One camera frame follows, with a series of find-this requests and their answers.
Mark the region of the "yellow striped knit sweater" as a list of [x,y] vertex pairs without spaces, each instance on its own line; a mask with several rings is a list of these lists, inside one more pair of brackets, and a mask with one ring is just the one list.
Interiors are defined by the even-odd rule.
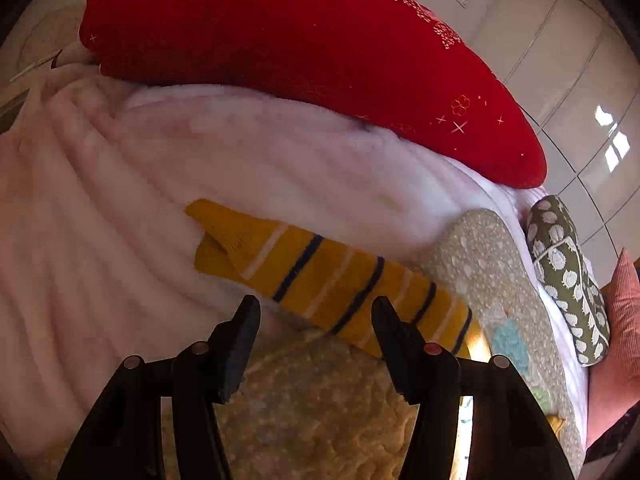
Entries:
[[204,231],[195,270],[245,285],[372,356],[381,354],[371,325],[379,296],[425,341],[465,359],[486,362],[491,356],[472,310],[419,271],[210,200],[190,203],[186,214]]

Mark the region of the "pink checked pillow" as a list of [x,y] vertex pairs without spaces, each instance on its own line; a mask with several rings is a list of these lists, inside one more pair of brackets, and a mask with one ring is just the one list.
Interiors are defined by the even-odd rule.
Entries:
[[589,372],[587,446],[639,402],[639,279],[623,249],[606,296],[608,354]]

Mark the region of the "green hedgehog print pillow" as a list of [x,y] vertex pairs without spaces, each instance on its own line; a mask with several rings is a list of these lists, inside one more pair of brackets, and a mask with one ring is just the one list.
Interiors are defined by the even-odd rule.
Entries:
[[578,363],[598,364],[610,345],[608,316],[600,288],[590,278],[576,226],[558,196],[544,196],[529,211],[526,240],[536,277],[572,334]]

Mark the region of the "pink fleece blanket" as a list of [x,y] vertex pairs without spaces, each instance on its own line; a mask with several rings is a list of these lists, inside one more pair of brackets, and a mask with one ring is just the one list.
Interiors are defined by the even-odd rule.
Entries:
[[543,195],[307,103],[46,70],[1,137],[2,434],[46,454],[126,356],[174,356],[230,318],[244,289],[194,270],[194,200],[409,263],[476,208],[524,247]]

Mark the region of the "quilted patchwork bedspread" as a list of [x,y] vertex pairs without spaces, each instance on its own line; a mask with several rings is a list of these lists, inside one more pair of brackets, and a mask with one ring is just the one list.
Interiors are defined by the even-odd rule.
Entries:
[[176,422],[182,478],[568,479],[562,419],[473,311],[424,274],[290,224],[196,200],[201,274],[273,301],[307,333],[250,361]]

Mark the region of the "red long pillow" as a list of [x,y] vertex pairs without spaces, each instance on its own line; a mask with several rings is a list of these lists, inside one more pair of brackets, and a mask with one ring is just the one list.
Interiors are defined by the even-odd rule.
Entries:
[[544,183],[508,89],[416,0],[85,0],[79,38],[104,75],[226,84],[390,129],[511,188]]

